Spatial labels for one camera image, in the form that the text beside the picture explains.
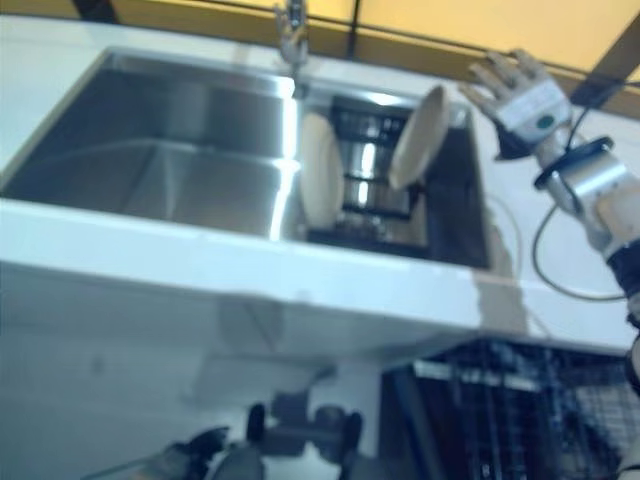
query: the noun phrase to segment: black mesh basket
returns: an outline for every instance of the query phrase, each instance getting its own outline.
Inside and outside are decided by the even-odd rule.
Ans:
[[[417,362],[447,478],[615,478],[640,434],[640,400],[623,364],[618,356],[488,339]]]

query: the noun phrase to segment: black cable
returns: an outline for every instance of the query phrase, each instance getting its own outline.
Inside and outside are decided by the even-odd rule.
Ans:
[[[576,136],[576,132],[578,131],[578,127],[580,127],[580,124],[582,124],[582,122],[584,121],[584,119],[587,116],[587,114],[596,105],[600,104],[601,101],[606,100],[607,98],[609,98],[610,95],[612,95],[617,90],[619,90],[620,88],[623,88],[623,87],[640,87],[640,82],[616,82],[613,85],[609,85],[608,88],[605,88],[602,92],[600,92],[600,95],[596,96],[591,101],[591,103],[589,103],[589,105],[584,107],[584,109],[582,110],[582,112],[578,116],[578,119],[576,120],[576,123],[574,123],[573,127],[571,127],[571,132],[569,133],[569,139],[567,140],[567,144],[564,147],[565,152],[568,152],[569,150],[571,150],[571,143],[573,142],[573,138]]]
[[[563,287],[562,285],[557,284],[553,280],[551,280],[546,273],[542,271],[540,267],[540,260],[538,259],[538,252],[540,246],[540,239],[542,238],[542,233],[544,229],[549,224],[549,220],[553,217],[553,214],[558,210],[558,207],[554,205],[549,209],[545,217],[540,222],[538,229],[536,230],[536,234],[533,237],[533,246],[531,247],[531,263],[533,264],[533,269],[538,274],[538,276],[542,279],[544,283],[546,283],[553,290],[566,295],[568,297],[575,298],[577,300],[585,300],[587,302],[617,302],[619,300],[624,300],[626,297],[624,295],[589,295],[587,293],[576,292],[574,290],[570,290],[568,288]]]

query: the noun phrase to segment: faucet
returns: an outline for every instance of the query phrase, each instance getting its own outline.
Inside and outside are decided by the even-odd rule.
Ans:
[[[286,0],[285,8],[276,5],[274,12],[280,37],[280,54],[291,66],[291,77],[297,84],[298,73],[307,63],[309,52],[306,0]]]

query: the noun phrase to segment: white countertop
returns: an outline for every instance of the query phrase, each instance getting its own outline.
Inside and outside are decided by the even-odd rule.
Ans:
[[[277,70],[272,49],[129,27],[0,17],[0,172],[40,122],[106,47],[123,46]],[[424,75],[311,58],[307,73],[384,91],[420,95],[442,80]],[[456,100],[462,97],[444,81]],[[491,328],[595,348],[626,349],[634,332],[624,302],[593,304],[549,290],[529,261],[533,233],[550,201],[534,191],[533,160],[497,164],[492,125],[475,115],[487,205],[511,264],[510,277],[439,263],[300,243],[274,243],[196,227],[2,200],[0,260],[186,290],[250,294],[285,303],[358,314]],[[640,168],[638,122],[594,113],[585,136],[610,135],[623,159]],[[508,208],[517,225],[510,221]],[[517,252],[521,232],[522,250]],[[563,285],[616,292],[611,273],[582,229],[555,219],[542,262]],[[526,312],[514,321],[519,311]]]

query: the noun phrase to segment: robotic arm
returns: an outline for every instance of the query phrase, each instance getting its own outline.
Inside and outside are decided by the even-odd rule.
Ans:
[[[514,55],[516,64],[490,52],[489,68],[470,67],[491,97],[468,84],[460,90],[496,125],[503,157],[536,156],[535,187],[580,221],[624,291],[629,321],[640,327],[640,179],[613,155],[610,138],[574,135],[560,87],[529,54]]]

